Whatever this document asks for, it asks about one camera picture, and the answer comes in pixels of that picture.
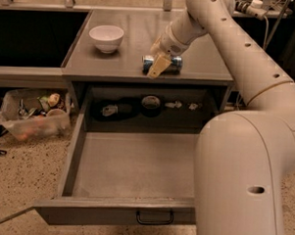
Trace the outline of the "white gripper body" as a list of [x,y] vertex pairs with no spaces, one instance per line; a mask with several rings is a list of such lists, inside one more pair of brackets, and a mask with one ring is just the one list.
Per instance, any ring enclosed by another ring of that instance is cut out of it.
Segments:
[[171,22],[160,38],[160,48],[171,56],[181,55],[189,47],[187,27],[181,22]]

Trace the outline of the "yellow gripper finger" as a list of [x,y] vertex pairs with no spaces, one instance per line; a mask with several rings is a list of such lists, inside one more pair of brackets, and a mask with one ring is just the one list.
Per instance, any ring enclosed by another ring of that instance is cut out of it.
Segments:
[[156,41],[154,42],[154,44],[151,47],[150,53],[152,55],[158,55],[159,53],[161,53],[162,49],[161,49],[161,37],[158,37],[156,39]]
[[154,61],[149,69],[149,72],[147,72],[147,75],[151,78],[157,78],[171,65],[171,63],[172,60],[169,55],[159,53],[154,56]]

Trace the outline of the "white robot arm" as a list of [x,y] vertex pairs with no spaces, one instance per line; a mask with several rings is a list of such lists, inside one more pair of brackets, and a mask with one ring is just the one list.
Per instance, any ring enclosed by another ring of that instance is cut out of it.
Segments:
[[209,34],[245,109],[213,117],[195,144],[196,235],[284,235],[280,188],[295,169],[295,81],[231,17],[234,0],[186,0],[150,50],[159,76]]

